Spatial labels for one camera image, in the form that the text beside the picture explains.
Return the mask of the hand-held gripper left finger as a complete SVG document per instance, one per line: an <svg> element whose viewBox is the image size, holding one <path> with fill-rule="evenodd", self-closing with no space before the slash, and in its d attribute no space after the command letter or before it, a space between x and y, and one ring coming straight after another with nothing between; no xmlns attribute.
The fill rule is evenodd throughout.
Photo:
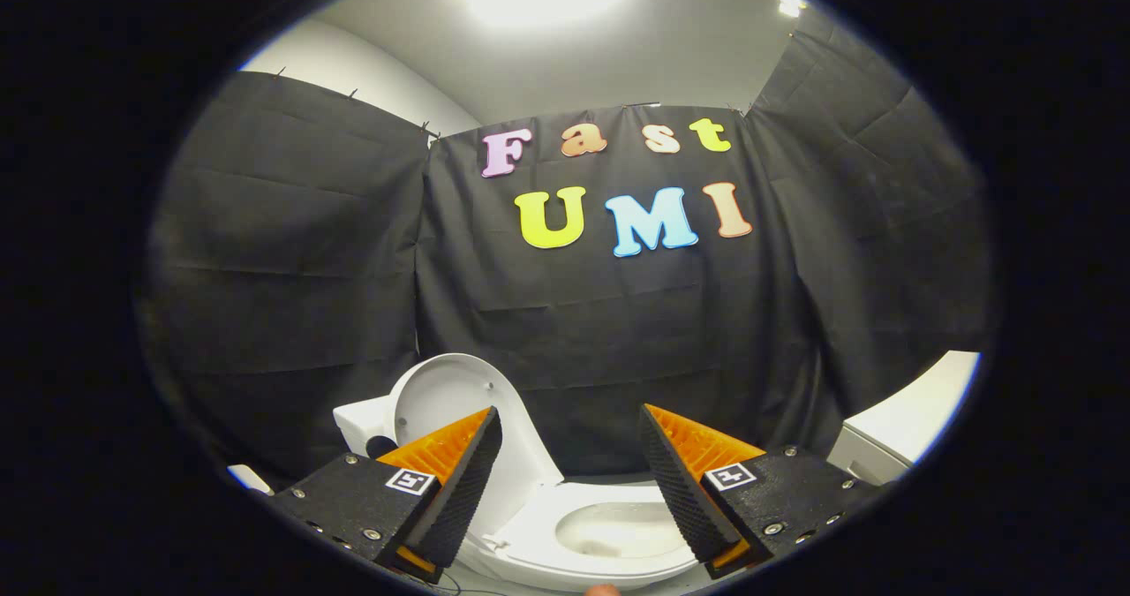
<svg viewBox="0 0 1130 596"><path fill-rule="evenodd" d="M488 406L372 458L344 454L275 491L288 524L393 573L438 584L452 565L503 446Z"/></svg>

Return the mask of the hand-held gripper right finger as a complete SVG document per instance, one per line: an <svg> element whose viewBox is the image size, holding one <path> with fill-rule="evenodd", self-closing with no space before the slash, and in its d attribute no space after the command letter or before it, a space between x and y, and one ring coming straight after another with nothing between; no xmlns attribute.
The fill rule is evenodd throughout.
<svg viewBox="0 0 1130 596"><path fill-rule="evenodd" d="M791 555L886 492L803 448L762 449L655 404L638 411L638 441L711 579Z"/></svg>

